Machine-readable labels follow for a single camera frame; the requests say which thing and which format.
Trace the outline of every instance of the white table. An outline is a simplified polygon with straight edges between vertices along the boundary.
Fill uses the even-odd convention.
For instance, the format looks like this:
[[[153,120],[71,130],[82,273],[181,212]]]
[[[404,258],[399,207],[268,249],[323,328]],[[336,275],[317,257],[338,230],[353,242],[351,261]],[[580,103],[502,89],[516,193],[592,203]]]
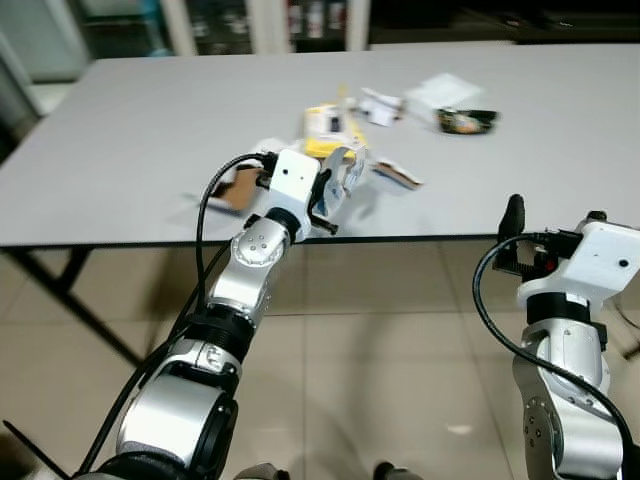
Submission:
[[[0,168],[0,248],[192,243],[193,197],[222,163],[262,138],[297,138],[303,110],[342,84],[400,95],[441,72],[485,89],[477,106],[501,113],[495,132],[361,122],[376,154],[426,185],[363,184],[334,240],[492,234],[514,192],[528,230],[572,227],[595,209],[640,225],[637,45],[145,58],[96,62]],[[226,240],[243,221],[210,212],[205,239]]]

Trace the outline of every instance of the tiled floor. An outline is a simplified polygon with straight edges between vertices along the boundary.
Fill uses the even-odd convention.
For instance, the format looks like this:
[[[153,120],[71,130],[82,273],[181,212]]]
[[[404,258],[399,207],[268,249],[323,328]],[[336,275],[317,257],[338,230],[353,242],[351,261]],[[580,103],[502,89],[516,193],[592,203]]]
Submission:
[[[487,246],[295,247],[245,362],[224,477],[271,461],[294,480],[364,480],[387,458],[425,480],[526,479],[511,357],[470,296]],[[41,258],[60,271],[65,254]],[[74,292],[144,354],[167,334],[194,281],[191,250],[98,251]],[[640,322],[637,285],[624,303]],[[524,326],[516,286],[496,273],[485,284],[496,322],[514,339]],[[638,438],[640,358],[625,362],[620,351],[640,332],[613,312],[601,317],[610,327],[611,396]],[[72,472],[130,372],[0,256],[0,416]]]

